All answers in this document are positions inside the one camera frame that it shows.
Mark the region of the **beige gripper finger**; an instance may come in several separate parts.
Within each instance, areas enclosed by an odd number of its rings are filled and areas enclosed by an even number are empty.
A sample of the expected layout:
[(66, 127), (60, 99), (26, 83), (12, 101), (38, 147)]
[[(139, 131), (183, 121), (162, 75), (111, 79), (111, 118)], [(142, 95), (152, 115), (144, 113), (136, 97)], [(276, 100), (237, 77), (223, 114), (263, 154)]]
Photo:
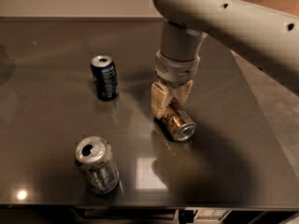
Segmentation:
[(150, 109), (156, 119), (160, 119), (165, 113), (166, 107), (172, 101), (173, 90), (162, 81), (155, 81), (151, 84)]
[(186, 84), (180, 86), (175, 90), (175, 98), (178, 100), (180, 104), (185, 104), (190, 91), (192, 89), (193, 81), (189, 80)]

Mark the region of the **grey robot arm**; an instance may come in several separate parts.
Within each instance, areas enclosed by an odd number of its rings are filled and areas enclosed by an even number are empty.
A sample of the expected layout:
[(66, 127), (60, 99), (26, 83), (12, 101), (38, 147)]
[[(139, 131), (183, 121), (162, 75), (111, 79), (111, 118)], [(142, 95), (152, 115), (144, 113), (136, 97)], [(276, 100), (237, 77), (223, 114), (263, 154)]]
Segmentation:
[(184, 104), (207, 35), (264, 73), (299, 91), (299, 18), (241, 0), (152, 0), (165, 18), (156, 54), (158, 80), (151, 85), (151, 112), (161, 118), (172, 99)]

